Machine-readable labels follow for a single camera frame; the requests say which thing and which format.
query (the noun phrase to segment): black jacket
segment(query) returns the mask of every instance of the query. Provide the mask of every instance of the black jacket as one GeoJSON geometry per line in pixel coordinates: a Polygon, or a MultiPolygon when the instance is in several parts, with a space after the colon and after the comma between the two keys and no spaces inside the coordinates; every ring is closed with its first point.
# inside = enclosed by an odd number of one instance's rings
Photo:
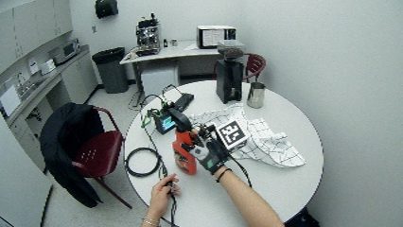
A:
{"type": "Polygon", "coordinates": [[[40,133],[40,149],[56,181],[76,200],[95,207],[102,199],[72,165],[83,143],[104,132],[99,112],[91,105],[67,103],[51,115],[40,133]]]}

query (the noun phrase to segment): hand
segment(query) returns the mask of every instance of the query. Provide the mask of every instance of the hand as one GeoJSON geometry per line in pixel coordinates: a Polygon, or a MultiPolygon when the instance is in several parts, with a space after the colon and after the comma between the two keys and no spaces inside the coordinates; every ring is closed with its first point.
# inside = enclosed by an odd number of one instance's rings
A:
{"type": "Polygon", "coordinates": [[[207,140],[205,145],[196,146],[189,152],[197,157],[203,167],[211,171],[212,175],[225,165],[227,150],[217,140],[207,140]]]}
{"type": "MultiPolygon", "coordinates": [[[[171,198],[171,190],[172,186],[167,185],[168,182],[179,182],[176,178],[177,174],[172,174],[165,177],[153,187],[152,190],[152,200],[151,200],[151,207],[148,211],[148,218],[160,219],[168,210],[168,200],[171,198]]],[[[180,195],[180,188],[175,186],[175,195],[180,195]]]]}

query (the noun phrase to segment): black trash can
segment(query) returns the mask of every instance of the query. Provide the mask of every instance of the black trash can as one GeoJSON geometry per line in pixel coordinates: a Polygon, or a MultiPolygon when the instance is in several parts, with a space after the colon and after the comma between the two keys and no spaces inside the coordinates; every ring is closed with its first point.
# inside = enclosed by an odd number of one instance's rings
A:
{"type": "Polygon", "coordinates": [[[92,56],[96,62],[107,93],[124,93],[130,89],[126,65],[119,62],[126,57],[126,47],[104,50],[92,56]]]}

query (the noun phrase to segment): chair leg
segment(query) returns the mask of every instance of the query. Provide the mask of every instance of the chair leg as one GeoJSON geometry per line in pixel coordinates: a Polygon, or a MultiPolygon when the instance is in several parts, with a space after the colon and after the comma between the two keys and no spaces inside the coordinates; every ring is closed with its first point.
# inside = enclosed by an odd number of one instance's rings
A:
{"type": "Polygon", "coordinates": [[[123,200],[123,198],[115,193],[115,191],[112,191],[112,189],[108,187],[108,185],[106,184],[104,180],[102,178],[94,178],[99,183],[100,185],[106,188],[106,190],[114,195],[114,197],[120,201],[123,202],[128,207],[130,209],[132,209],[132,206],[123,200]]]}

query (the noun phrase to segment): coffee maker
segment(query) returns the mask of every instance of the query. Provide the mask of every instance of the coffee maker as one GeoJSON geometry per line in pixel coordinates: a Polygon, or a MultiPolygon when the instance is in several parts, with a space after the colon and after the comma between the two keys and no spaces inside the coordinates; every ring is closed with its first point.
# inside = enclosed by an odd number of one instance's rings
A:
{"type": "Polygon", "coordinates": [[[160,22],[155,18],[153,13],[151,20],[144,18],[144,20],[139,22],[136,35],[139,47],[136,54],[139,56],[157,54],[161,49],[160,22]]]}
{"type": "Polygon", "coordinates": [[[216,93],[227,104],[231,100],[243,99],[244,64],[239,58],[244,56],[245,45],[237,40],[219,41],[219,53],[224,60],[217,60],[217,90],[216,93]]]}

